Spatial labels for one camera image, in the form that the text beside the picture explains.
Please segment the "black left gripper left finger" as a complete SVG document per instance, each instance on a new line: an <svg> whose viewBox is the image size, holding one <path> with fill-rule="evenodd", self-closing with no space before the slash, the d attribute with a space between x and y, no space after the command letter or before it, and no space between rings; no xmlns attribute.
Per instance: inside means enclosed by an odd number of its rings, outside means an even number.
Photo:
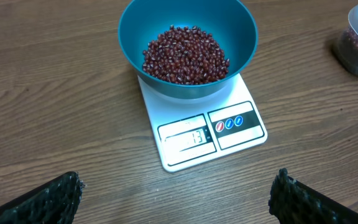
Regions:
<svg viewBox="0 0 358 224"><path fill-rule="evenodd" d="M84 182L69 171L0 206L0 224L72 224Z"/></svg>

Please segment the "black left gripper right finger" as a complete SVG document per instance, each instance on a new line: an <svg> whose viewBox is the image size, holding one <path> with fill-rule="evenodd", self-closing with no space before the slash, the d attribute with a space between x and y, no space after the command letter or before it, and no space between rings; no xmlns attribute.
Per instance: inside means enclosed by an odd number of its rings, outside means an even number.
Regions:
<svg viewBox="0 0 358 224"><path fill-rule="evenodd" d="M358 224L358 213L279 170L272 183L269 214L280 224Z"/></svg>

